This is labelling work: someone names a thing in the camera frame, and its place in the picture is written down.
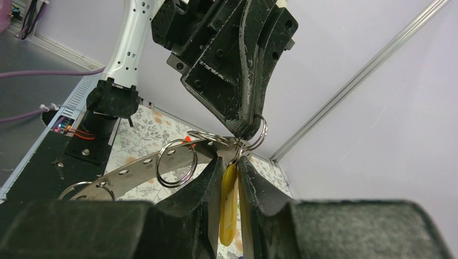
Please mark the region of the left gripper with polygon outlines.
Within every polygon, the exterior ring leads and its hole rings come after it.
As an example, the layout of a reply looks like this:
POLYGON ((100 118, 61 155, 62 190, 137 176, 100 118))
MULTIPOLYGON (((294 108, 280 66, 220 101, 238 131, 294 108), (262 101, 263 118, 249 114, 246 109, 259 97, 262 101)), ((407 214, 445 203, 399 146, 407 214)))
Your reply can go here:
POLYGON ((151 22, 185 88, 239 138, 260 128, 254 116, 298 26, 288 1, 165 1, 151 22))

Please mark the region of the yellow key tag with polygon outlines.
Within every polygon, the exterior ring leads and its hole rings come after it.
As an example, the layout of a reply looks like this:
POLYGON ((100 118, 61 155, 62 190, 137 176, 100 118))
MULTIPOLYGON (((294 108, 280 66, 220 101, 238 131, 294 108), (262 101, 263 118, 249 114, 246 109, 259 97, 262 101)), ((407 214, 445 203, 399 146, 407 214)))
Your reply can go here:
POLYGON ((228 166, 221 182, 219 239, 224 246, 230 246, 237 228, 238 171, 237 165, 228 166))

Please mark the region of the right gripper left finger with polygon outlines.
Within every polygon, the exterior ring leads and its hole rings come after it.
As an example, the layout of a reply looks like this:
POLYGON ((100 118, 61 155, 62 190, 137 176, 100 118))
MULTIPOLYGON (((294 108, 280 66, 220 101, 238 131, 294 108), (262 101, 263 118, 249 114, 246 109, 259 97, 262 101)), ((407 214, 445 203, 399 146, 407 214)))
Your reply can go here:
POLYGON ((1 241, 1 258, 216 258, 220 182, 216 157, 158 202, 38 201, 1 241))

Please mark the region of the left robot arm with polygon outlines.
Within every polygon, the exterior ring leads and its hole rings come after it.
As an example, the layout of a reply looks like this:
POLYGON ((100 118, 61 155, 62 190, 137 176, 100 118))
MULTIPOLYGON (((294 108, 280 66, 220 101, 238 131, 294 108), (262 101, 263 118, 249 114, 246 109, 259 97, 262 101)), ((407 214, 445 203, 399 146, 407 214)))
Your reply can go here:
POLYGON ((136 113, 139 61, 152 36, 171 51, 167 63, 186 90, 235 137, 250 140, 298 27, 277 1, 125 1, 115 52, 87 97, 87 117, 111 122, 136 113))

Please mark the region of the large silver keyring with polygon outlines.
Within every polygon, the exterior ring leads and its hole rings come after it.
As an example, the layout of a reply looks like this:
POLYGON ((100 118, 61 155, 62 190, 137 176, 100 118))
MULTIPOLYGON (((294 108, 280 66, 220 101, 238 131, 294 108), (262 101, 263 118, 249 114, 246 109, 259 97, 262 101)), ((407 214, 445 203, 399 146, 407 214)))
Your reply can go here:
POLYGON ((188 131, 192 142, 183 143, 184 139, 170 141, 159 151, 119 167, 94 181, 74 183, 64 189, 59 199, 69 200, 108 200, 114 201, 129 190, 156 177, 166 188, 177 188, 189 182, 199 164, 210 163, 214 158, 221 158, 223 170, 236 163, 242 156, 250 156, 265 140, 268 124, 262 115, 255 115, 255 120, 262 124, 261 133, 254 143, 237 137, 222 137, 204 131, 188 131), (167 181, 166 173, 188 167, 187 173, 177 181, 167 181))

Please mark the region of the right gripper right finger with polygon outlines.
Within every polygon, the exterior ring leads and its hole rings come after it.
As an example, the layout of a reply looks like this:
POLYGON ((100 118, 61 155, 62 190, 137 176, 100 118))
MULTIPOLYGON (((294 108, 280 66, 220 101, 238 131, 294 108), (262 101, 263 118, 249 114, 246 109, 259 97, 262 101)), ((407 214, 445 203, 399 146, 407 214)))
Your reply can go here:
POLYGON ((238 162, 244 258, 452 258, 408 200, 295 200, 238 162))

